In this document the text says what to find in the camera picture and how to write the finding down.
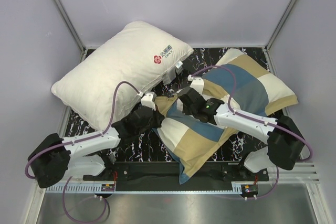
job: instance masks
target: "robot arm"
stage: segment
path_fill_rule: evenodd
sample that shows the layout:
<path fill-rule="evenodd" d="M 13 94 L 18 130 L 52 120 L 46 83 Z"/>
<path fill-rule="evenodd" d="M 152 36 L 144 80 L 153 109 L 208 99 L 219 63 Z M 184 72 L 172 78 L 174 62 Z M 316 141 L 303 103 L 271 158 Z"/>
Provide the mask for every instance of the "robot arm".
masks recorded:
<path fill-rule="evenodd" d="M 250 134 L 268 146 L 251 152 L 245 156 L 237 167 L 240 177 L 244 173 L 257 173 L 261 169 L 277 165 L 291 170 L 299 158 L 304 144 L 295 137 L 271 125 L 280 125 L 300 135 L 293 121 L 283 116 L 280 120 L 266 118 L 236 110 L 231 112 L 228 104 L 222 100 L 211 98 L 204 100 L 200 95 L 203 87 L 197 79 L 191 86 L 178 93 L 183 103 L 183 113 L 191 114 L 204 123 L 211 123 L 218 127 L 232 127 Z M 155 93 L 147 92 L 141 99 L 142 106 L 115 122 L 103 134 L 94 132 L 82 136 L 60 138 L 57 133 L 51 134 L 33 151 L 28 160 L 40 188 L 46 188 L 70 176 L 97 176 L 105 169 L 105 163 L 95 152 L 116 148 L 120 143 L 130 143 L 134 137 L 147 129 L 161 127 L 164 116 L 156 109 Z M 263 123 L 236 115 L 236 113 L 259 119 Z"/>
<path fill-rule="evenodd" d="M 211 123 L 221 128 L 232 127 L 252 135 L 268 145 L 256 152 L 250 152 L 242 159 L 241 166 L 252 173 L 274 165 L 285 170 L 293 169 L 304 144 L 294 136 L 273 126 L 279 125 L 302 137 L 291 118 L 287 116 L 282 116 L 280 119 L 267 118 L 241 110 L 232 112 L 228 104 L 222 100 L 215 98 L 204 100 L 200 95 L 202 84 L 199 84 L 199 79 L 195 82 L 198 85 L 192 83 L 190 87 L 178 93 L 185 114 L 191 114 L 201 122 Z"/>
<path fill-rule="evenodd" d="M 92 154 L 116 148 L 120 143 L 132 142 L 139 133 L 160 127 L 164 116 L 156 109 L 155 97 L 155 93 L 147 92 L 141 99 L 142 106 L 121 121 L 113 123 L 105 134 L 93 132 L 60 138 L 54 133 L 47 136 L 29 156 L 28 161 L 55 145 L 63 146 L 47 151 L 31 163 L 40 188 L 50 187 L 70 176 L 99 175 L 105 169 L 105 163 L 99 155 Z"/>

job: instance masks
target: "gray wall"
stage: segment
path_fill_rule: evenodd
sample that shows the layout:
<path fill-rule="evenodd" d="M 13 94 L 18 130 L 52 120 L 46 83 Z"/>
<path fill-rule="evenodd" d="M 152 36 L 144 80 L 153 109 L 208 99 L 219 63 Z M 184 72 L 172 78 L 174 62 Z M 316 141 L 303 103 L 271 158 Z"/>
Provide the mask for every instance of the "gray wall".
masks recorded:
<path fill-rule="evenodd" d="M 86 46 L 143 20 L 197 46 L 265 45 L 290 0 L 61 0 Z"/>
<path fill-rule="evenodd" d="M 0 0 L 0 222 L 21 223 L 33 181 L 27 157 L 57 130 L 63 104 L 51 85 L 80 51 L 51 0 Z"/>
<path fill-rule="evenodd" d="M 312 144 L 318 174 L 336 220 L 336 5 L 299 0 L 270 50 L 278 76 L 298 95 L 289 109 Z"/>

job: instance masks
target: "marble tabletop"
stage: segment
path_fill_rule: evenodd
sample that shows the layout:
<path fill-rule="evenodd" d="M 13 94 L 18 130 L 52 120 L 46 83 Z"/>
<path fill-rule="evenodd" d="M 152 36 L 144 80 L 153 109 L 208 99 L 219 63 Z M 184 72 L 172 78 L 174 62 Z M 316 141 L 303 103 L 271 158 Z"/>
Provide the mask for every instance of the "marble tabletop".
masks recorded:
<path fill-rule="evenodd" d="M 154 92 L 157 96 L 171 97 L 175 92 L 187 85 L 187 77 L 204 67 L 215 65 L 229 48 L 194 48 L 194 53 L 184 62 L 184 70 L 170 84 L 159 83 Z M 268 63 L 262 51 L 262 48 L 238 48 L 256 60 L 262 67 L 267 69 Z M 87 57 L 94 50 L 87 51 Z M 279 111 L 271 116 L 279 117 L 282 112 Z M 66 129 L 66 136 L 75 136 L 93 132 L 89 124 L 81 119 L 77 113 L 71 111 L 69 122 Z M 208 161 L 238 161 L 241 157 L 250 151 L 258 150 L 264 147 L 264 143 L 255 137 L 245 133 L 238 132 L 232 135 L 229 140 L 215 152 Z M 148 130 L 141 135 L 132 144 L 117 147 L 114 150 L 104 150 L 101 155 L 114 153 L 119 162 L 170 162 L 174 161 L 169 155 L 159 137 Z"/>

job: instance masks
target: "wire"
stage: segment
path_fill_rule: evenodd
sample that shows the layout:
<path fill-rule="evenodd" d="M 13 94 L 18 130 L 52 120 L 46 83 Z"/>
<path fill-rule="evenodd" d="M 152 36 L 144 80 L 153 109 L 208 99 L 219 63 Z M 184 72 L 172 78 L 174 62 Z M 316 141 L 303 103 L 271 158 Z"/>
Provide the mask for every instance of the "wire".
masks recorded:
<path fill-rule="evenodd" d="M 226 67 L 223 67 L 223 66 L 209 66 L 209 67 L 205 67 L 205 68 L 203 68 L 203 69 L 201 69 L 201 70 L 195 72 L 194 74 L 192 74 L 192 76 L 194 77 L 194 76 L 196 76 L 197 74 L 203 72 L 204 70 L 211 69 L 211 68 L 221 68 L 221 69 L 224 69 L 224 70 L 228 71 L 228 72 L 231 74 L 231 76 L 233 77 L 234 85 L 233 85 L 232 91 L 231 91 L 231 93 L 230 93 L 230 95 L 229 95 L 229 99 L 228 99 L 228 103 L 227 103 L 227 105 L 228 105 L 230 111 L 233 112 L 233 113 L 235 113 L 235 114 L 237 114 L 237 115 L 239 115 L 239 116 L 241 116 L 241 117 L 243 117 L 243 118 L 252 120 L 252 121 L 254 121 L 254 122 L 264 123 L 264 121 L 262 121 L 262 120 L 253 118 L 253 117 L 248 116 L 248 115 L 241 114 L 241 113 L 239 113 L 239 112 L 236 112 L 236 111 L 234 111 L 234 109 L 231 107 L 231 99 L 232 99 L 233 94 L 236 92 L 237 79 L 236 79 L 235 74 L 234 74 L 230 69 L 228 69 L 228 68 L 226 68 Z M 312 156 L 313 156 L 313 149 L 312 149 L 311 145 L 310 145 L 306 140 L 304 140 L 303 137 L 301 137 L 301 136 L 299 136 L 298 134 L 296 134 L 296 133 L 294 133 L 294 132 L 291 132 L 290 130 L 288 130 L 288 129 L 284 128 L 284 127 L 281 127 L 281 126 L 279 126 L 279 125 L 277 125 L 277 124 L 268 123 L 268 125 L 270 125 L 270 126 L 272 126 L 272 127 L 274 127 L 274 128 L 277 128 L 277 129 L 279 129 L 279 130 L 282 130 L 282 131 L 284 131 L 284 132 L 286 132 L 286 133 L 292 135 L 292 136 L 295 137 L 297 140 L 301 141 L 301 142 L 302 142 L 302 143 L 309 149 L 309 156 L 308 156 L 307 158 L 305 158 L 305 159 L 300 160 L 301 162 L 308 161 L 309 159 L 312 158 Z"/>
<path fill-rule="evenodd" d="M 118 178 L 118 173 L 117 173 L 117 171 L 115 170 L 114 172 L 113 172 L 113 181 L 114 181 L 114 187 L 113 188 L 111 188 L 111 189 L 102 189 L 103 191 L 115 191 L 115 184 L 116 184 L 116 182 L 117 182 L 117 178 Z"/>
<path fill-rule="evenodd" d="M 131 86 L 138 94 L 139 94 L 139 91 L 138 89 L 131 83 L 129 83 L 128 81 L 122 81 L 120 82 L 117 86 L 116 86 L 116 89 L 114 91 L 114 94 L 113 94 L 113 100 L 112 100 L 112 112 L 111 112 L 111 117 L 110 117 L 110 121 L 106 127 L 106 129 L 102 132 L 102 134 L 104 135 L 108 130 L 109 128 L 111 127 L 111 124 L 112 124 L 112 121 L 113 121 L 113 116 L 114 116 L 114 108 L 116 107 L 116 99 L 117 99 L 117 91 L 119 89 L 119 87 L 122 85 L 122 84 L 128 84 L 129 86 Z M 33 156 L 27 163 L 26 167 L 25 167 L 25 174 L 28 178 L 30 179 L 35 179 L 36 177 L 32 176 L 29 174 L 29 167 L 31 166 L 31 164 L 37 159 L 39 158 L 40 156 L 42 156 L 43 154 L 47 153 L 47 152 L 50 152 L 56 148 L 59 148 L 59 147 L 63 147 L 63 146 L 67 146 L 67 145 L 70 145 L 70 144 L 73 144 L 73 143 L 80 143 L 80 142 L 83 142 L 83 141 L 86 141 L 86 140 L 90 140 L 90 139 L 93 139 L 95 137 L 98 137 L 98 136 L 101 136 L 101 134 L 97 134 L 97 135 L 94 135 L 94 136 L 89 136 L 89 137 L 85 137 L 83 139 L 80 139 L 80 140 L 76 140 L 74 142 L 65 142 L 65 143 L 61 143 L 61 144 L 57 144 L 57 145 L 54 145 L 52 147 L 49 147 L 49 148 L 46 148 L 44 149 L 43 151 L 37 153 L 35 156 Z"/>
<path fill-rule="evenodd" d="M 235 74 L 230 69 L 228 69 L 226 67 L 223 67 L 223 66 L 208 66 L 208 67 L 205 67 L 205 68 L 203 68 L 203 69 L 201 69 L 201 70 L 193 73 L 191 76 L 194 77 L 194 76 L 198 75 L 199 73 L 204 72 L 205 70 L 208 70 L 208 69 L 211 69 L 211 68 L 221 68 L 221 69 L 224 69 L 224 70 L 228 71 L 231 74 L 232 78 L 233 78 L 234 84 L 233 84 L 233 88 L 232 88 L 232 91 L 231 91 L 231 93 L 229 95 L 229 99 L 228 99 L 228 103 L 227 103 L 230 111 L 233 112 L 233 113 L 235 113 L 235 114 L 237 114 L 237 115 L 239 115 L 239 116 L 241 116 L 241 117 L 243 117 L 243 118 L 246 118 L 246 119 L 258 122 L 258 123 L 264 123 L 264 121 L 262 121 L 262 120 L 259 120 L 259 119 L 253 118 L 251 116 L 247 116 L 247 115 L 241 114 L 239 112 L 235 112 L 234 109 L 231 107 L 231 99 L 232 99 L 233 94 L 236 92 L 237 79 L 236 79 Z M 273 123 L 268 123 L 268 125 L 270 125 L 270 126 L 272 126 L 274 128 L 277 128 L 279 130 L 282 130 L 282 131 L 284 131 L 284 132 L 292 135 L 293 137 L 295 137 L 296 139 L 298 139 L 299 141 L 301 141 L 309 149 L 309 156 L 307 158 L 301 159 L 299 162 L 308 161 L 308 160 L 310 160 L 312 158 L 312 156 L 313 156 L 313 149 L 312 149 L 311 145 L 308 142 L 306 142 L 306 140 L 304 138 L 302 138 L 298 134 L 295 134 L 294 132 L 291 132 L 290 130 L 288 130 L 288 129 L 284 128 L 284 127 L 281 127 L 279 125 L 276 125 L 276 124 L 273 124 Z M 275 181 L 272 189 L 268 193 L 266 193 L 266 194 L 264 194 L 262 196 L 259 196 L 258 198 L 265 198 L 265 197 L 267 197 L 278 186 L 280 172 L 279 172 L 279 168 L 277 166 L 276 166 L 276 169 L 277 169 L 277 178 L 276 178 L 276 181 Z"/>
<path fill-rule="evenodd" d="M 111 214 L 111 207 L 110 207 L 110 204 L 109 202 L 106 200 L 105 201 L 106 204 L 107 204 L 107 208 L 108 208 L 108 212 L 107 212 L 107 215 L 106 215 L 106 218 L 105 220 L 101 220 L 100 222 L 104 223 L 105 221 L 107 221 L 109 218 L 110 218 L 110 214 Z"/>
<path fill-rule="evenodd" d="M 109 128 L 111 127 L 111 124 L 112 124 L 112 121 L 113 121 L 113 116 L 114 116 L 114 109 L 115 109 L 115 107 L 116 107 L 117 91 L 118 91 L 119 87 L 120 87 L 122 84 L 128 84 L 128 85 L 131 86 L 131 87 L 132 87 L 138 94 L 140 93 L 140 92 L 138 91 L 138 89 L 137 89 L 133 84 L 131 84 L 131 83 L 127 82 L 127 81 L 121 81 L 121 82 L 116 86 L 116 89 L 115 89 L 114 94 L 113 94 L 113 99 L 112 99 L 112 111 L 111 111 L 110 121 L 109 121 L 109 123 L 108 123 L 106 129 L 102 132 L 103 135 L 104 135 L 104 134 L 109 130 Z M 67 146 L 67 145 L 70 145 L 70 144 L 73 144 L 73 143 L 80 143 L 80 142 L 83 142 L 83 141 L 87 141 L 87 140 L 93 139 L 93 138 L 98 137 L 98 136 L 101 136 L 101 134 L 99 133 L 99 134 L 97 134 L 97 135 L 90 136 L 90 137 L 85 137 L 85 138 L 83 138 L 83 139 L 76 140 L 76 141 L 74 141 L 74 142 L 65 142 L 65 143 L 57 144 L 57 145 L 54 145 L 54 146 L 52 146 L 52 147 L 46 148 L 45 150 L 43 150 L 43 151 L 37 153 L 35 156 L 33 156 L 33 157 L 28 161 L 28 163 L 27 163 L 27 165 L 26 165 L 26 167 L 25 167 L 25 174 L 26 174 L 26 176 L 27 176 L 28 178 L 30 178 L 30 179 L 35 179 L 35 178 L 36 178 L 35 176 L 32 176 L 32 175 L 29 174 L 29 167 L 31 166 L 31 164 L 32 164 L 38 157 L 42 156 L 43 154 L 45 154 L 45 153 L 47 153 L 47 152 L 50 152 L 50 151 L 52 151 L 52 150 L 54 150 L 54 149 L 56 149 L 56 148 L 59 148 L 59 147 Z M 117 172 L 115 172 L 115 173 L 113 174 L 113 176 L 114 176 L 114 180 L 117 179 L 117 175 L 118 175 Z M 110 206 L 109 206 L 109 203 L 107 202 L 107 200 L 106 200 L 105 198 L 103 198 L 103 199 L 104 199 L 104 203 L 105 203 L 105 205 L 104 205 L 104 210 L 103 210 L 102 214 L 101 214 L 96 220 L 93 220 L 93 221 L 80 221 L 80 220 L 76 220 L 75 218 L 73 218 L 73 217 L 70 215 L 69 211 L 67 211 L 66 206 L 65 206 L 65 190 L 66 190 L 66 187 L 67 187 L 67 185 L 69 184 L 71 178 L 72 178 L 72 177 L 70 177 L 70 178 L 68 179 L 68 181 L 66 182 L 65 187 L 64 187 L 64 189 L 63 189 L 63 193 L 62 193 L 62 206 L 63 206 L 63 210 L 64 210 L 64 213 L 66 214 L 66 216 L 67 216 L 70 220 L 72 220 L 72 221 L 75 222 L 75 223 L 80 223 L 80 224 L 91 224 L 91 223 L 96 223 L 96 222 L 99 221 L 99 220 L 103 217 L 103 215 L 105 214 L 106 207 L 108 207 L 108 209 L 109 209 L 109 214 L 110 214 Z"/>
<path fill-rule="evenodd" d="M 77 208 L 77 207 L 79 207 L 80 205 L 82 205 L 84 202 L 89 201 L 89 200 L 91 200 L 91 199 L 96 199 L 96 200 L 97 200 L 96 197 L 94 197 L 94 196 L 89 196 L 89 197 L 87 197 L 87 198 L 82 199 L 81 201 L 79 201 L 77 204 L 75 204 L 75 205 L 74 205 L 73 207 L 71 207 L 70 209 L 67 209 L 67 211 L 68 211 L 68 212 L 71 212 L 71 211 L 73 211 L 75 208 Z M 110 214 L 111 214 L 111 207 L 110 207 L 110 204 L 109 204 L 108 201 L 107 201 L 107 207 L 108 207 L 108 214 L 106 215 L 105 220 L 102 220 L 102 222 L 106 221 L 106 220 L 110 217 Z M 54 213 L 54 215 L 55 215 L 56 217 L 61 217 L 61 216 L 66 215 L 64 211 L 63 211 L 63 213 L 57 213 L 57 212 L 54 210 L 54 206 L 52 205 L 52 203 L 50 203 L 50 208 L 51 208 L 52 212 Z"/>
<path fill-rule="evenodd" d="M 74 217 L 72 217 L 72 216 L 70 215 L 69 211 L 67 210 L 67 208 L 66 208 L 66 206 L 65 206 L 65 191 L 66 191 L 67 186 L 68 186 L 68 184 L 69 184 L 69 182 L 70 182 L 71 179 L 72 179 L 72 177 L 69 177 L 69 178 L 68 178 L 68 180 L 67 180 L 67 182 L 65 183 L 65 186 L 64 186 L 64 188 L 63 188 L 63 192 L 62 192 L 62 206 L 63 206 L 63 211 L 64 211 L 64 213 L 66 214 L 66 216 L 67 216 L 70 220 L 72 220 L 72 221 L 75 222 L 75 223 L 79 223 L 79 224 L 93 224 L 93 223 L 96 223 L 97 221 L 99 221 L 99 220 L 104 216 L 104 214 L 105 214 L 105 212 L 106 212 L 106 208 L 107 208 L 107 206 L 108 206 L 108 202 L 107 202 L 107 200 L 106 200 L 105 198 L 103 198 L 103 197 L 100 197 L 101 199 L 104 200 L 104 210 L 103 210 L 103 212 L 100 214 L 100 216 L 99 216 L 97 219 L 92 220 L 92 221 L 80 221 L 80 220 L 75 219 Z"/>
<path fill-rule="evenodd" d="M 258 183 L 258 174 L 256 174 L 256 180 L 253 183 L 253 186 L 256 185 Z"/>

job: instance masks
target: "reflective metal surface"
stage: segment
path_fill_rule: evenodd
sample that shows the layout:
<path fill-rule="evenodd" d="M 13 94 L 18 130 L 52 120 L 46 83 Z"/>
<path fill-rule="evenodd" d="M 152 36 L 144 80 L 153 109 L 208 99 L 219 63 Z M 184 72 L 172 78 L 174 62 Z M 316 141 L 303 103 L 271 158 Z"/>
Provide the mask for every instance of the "reflective metal surface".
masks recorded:
<path fill-rule="evenodd" d="M 269 189 L 269 185 L 263 185 L 259 194 Z M 72 209 L 88 196 L 67 194 L 67 208 Z M 279 185 L 269 197 L 248 202 L 232 195 L 112 195 L 108 202 L 110 216 L 105 215 L 101 223 L 317 223 L 305 185 Z M 102 210 L 103 203 L 91 199 L 70 213 L 82 221 L 90 221 Z M 46 194 L 37 223 L 73 223 L 64 215 L 61 194 Z"/>

